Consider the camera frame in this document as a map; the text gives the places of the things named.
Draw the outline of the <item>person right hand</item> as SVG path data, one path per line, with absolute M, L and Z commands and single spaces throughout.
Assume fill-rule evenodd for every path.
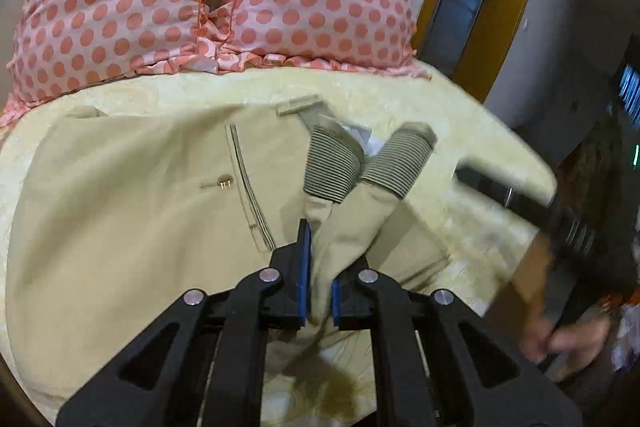
M 518 347 L 535 364 L 540 364 L 549 355 L 564 359 L 548 373 L 548 377 L 558 383 L 585 369 L 600 355 L 611 326 L 611 317 L 597 313 L 582 322 L 553 329 L 553 324 L 544 315 L 544 304 L 533 303 Z

